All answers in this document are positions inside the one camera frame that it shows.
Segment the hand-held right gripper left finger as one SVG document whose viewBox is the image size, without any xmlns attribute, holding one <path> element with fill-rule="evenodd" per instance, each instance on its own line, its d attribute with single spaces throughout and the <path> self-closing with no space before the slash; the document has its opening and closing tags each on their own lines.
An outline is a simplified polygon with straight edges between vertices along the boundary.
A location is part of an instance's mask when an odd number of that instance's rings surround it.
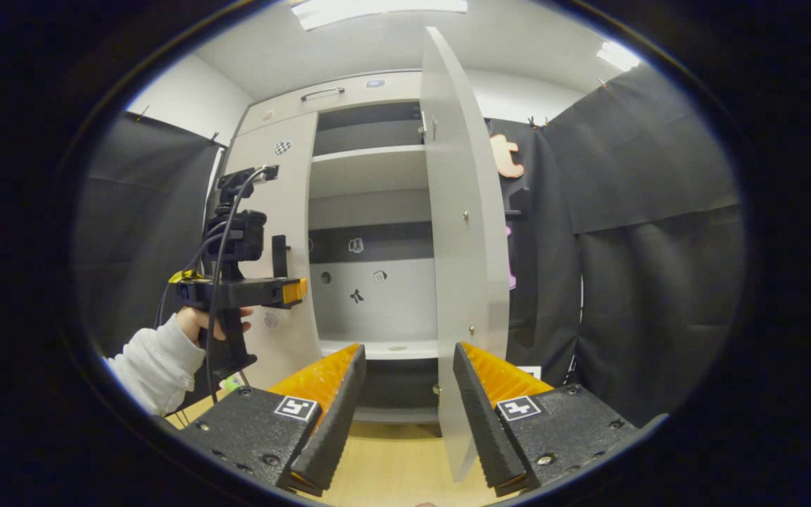
<svg viewBox="0 0 811 507">
<path fill-rule="evenodd" d="M 271 388 L 235 389 L 178 437 L 261 487 L 320 496 L 340 463 L 366 371 L 365 347 L 350 344 Z"/>
</svg>

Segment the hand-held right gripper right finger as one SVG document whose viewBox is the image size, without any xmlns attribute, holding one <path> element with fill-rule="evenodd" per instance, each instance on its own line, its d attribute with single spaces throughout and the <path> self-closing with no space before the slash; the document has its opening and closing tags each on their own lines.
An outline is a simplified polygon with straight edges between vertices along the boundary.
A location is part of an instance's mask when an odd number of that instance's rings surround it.
<svg viewBox="0 0 811 507">
<path fill-rule="evenodd" d="M 639 439 L 586 387 L 554 387 L 460 342 L 453 372 L 486 484 L 496 496 L 560 487 Z"/>
</svg>

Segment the beige double-door shoe cabinet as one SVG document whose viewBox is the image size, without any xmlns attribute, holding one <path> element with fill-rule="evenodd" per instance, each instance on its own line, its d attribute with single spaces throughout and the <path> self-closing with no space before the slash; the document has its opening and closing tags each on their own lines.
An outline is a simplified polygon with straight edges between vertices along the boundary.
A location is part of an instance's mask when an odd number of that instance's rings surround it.
<svg viewBox="0 0 811 507">
<path fill-rule="evenodd" d="M 315 113 L 313 157 L 424 146 L 419 99 Z M 429 189 L 309 198 L 307 227 L 319 341 L 437 340 Z M 436 382 L 437 359 L 367 359 L 356 417 L 434 424 Z"/>
</svg>

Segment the beige cabinet door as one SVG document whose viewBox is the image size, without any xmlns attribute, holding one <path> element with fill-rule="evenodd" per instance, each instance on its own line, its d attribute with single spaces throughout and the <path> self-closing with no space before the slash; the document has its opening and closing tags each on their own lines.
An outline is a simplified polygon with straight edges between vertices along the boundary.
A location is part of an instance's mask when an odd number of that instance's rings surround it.
<svg viewBox="0 0 811 507">
<path fill-rule="evenodd" d="M 289 276 L 311 278 L 307 223 L 317 128 L 318 114 L 306 113 L 241 134 L 232 142 L 225 165 L 227 175 L 250 167 L 279 165 L 277 179 L 254 187 L 250 198 L 239 205 L 243 211 L 260 211 L 268 217 L 262 257 L 239 264 L 248 278 L 273 276 L 274 235 L 284 235 L 289 245 Z M 246 347 L 258 357 L 244 370 L 252 387 L 271 388 L 322 357 L 311 291 L 290 309 L 257 307 L 248 322 L 251 329 L 244 335 Z"/>
<path fill-rule="evenodd" d="M 508 240 L 485 120 L 460 61 L 435 27 L 424 34 L 420 106 L 434 247 L 438 414 L 451 477 L 460 482 L 477 452 L 453 372 L 455 346 L 467 342 L 505 355 Z"/>
</svg>

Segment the white cabinet shelf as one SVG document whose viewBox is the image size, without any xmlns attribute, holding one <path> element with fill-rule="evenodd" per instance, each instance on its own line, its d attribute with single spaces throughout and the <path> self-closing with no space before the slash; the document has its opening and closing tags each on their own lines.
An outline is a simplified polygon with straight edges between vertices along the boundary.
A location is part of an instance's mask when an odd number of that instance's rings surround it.
<svg viewBox="0 0 811 507">
<path fill-rule="evenodd" d="M 313 157 L 309 198 L 428 189 L 425 148 L 386 146 Z"/>
<path fill-rule="evenodd" d="M 323 356 L 346 349 L 352 344 L 363 344 L 365 356 L 369 361 L 412 361 L 424 359 L 437 359 L 439 347 L 437 340 L 398 341 L 398 342 L 367 342 L 320 340 L 319 346 Z"/>
</svg>

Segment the beige cabinet drawer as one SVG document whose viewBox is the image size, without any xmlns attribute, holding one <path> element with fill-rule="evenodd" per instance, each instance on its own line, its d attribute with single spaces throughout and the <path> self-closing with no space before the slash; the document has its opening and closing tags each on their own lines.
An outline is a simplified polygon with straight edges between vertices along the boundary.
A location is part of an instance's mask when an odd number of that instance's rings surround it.
<svg viewBox="0 0 811 507">
<path fill-rule="evenodd" d="M 249 106 L 239 121 L 235 137 L 248 134 L 279 121 L 296 118 L 303 113 L 337 111 L 348 107 L 379 105 L 418 100 L 422 73 L 419 70 L 383 72 L 338 78 L 310 84 Z M 306 102 L 300 96 L 319 89 L 345 87 L 341 95 L 319 97 Z"/>
</svg>

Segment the black backdrop cloth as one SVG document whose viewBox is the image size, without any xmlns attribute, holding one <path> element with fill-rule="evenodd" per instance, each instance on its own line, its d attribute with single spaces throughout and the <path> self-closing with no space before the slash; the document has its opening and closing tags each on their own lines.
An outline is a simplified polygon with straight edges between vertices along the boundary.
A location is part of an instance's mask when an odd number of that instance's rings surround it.
<svg viewBox="0 0 811 507">
<path fill-rule="evenodd" d="M 199 250 L 220 154 L 203 136 L 129 113 L 94 150 L 78 199 L 72 270 L 78 312 L 103 363 L 135 332 L 186 307 L 170 292 L 170 277 Z"/>
<path fill-rule="evenodd" d="M 688 93 L 638 66 L 518 147 L 537 251 L 535 341 L 506 359 L 579 383 L 636 426 L 675 411 L 727 340 L 746 273 L 733 161 Z"/>
</svg>

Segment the small ceiling light panel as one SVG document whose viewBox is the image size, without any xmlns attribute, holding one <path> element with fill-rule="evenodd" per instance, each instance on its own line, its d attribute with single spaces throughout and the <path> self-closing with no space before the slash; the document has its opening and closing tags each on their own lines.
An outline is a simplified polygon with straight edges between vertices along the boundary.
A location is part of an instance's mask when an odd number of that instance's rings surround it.
<svg viewBox="0 0 811 507">
<path fill-rule="evenodd" d="M 604 41 L 596 52 L 596 57 L 622 72 L 636 68 L 641 63 L 640 58 L 633 51 L 629 51 L 621 44 L 612 41 Z"/>
</svg>

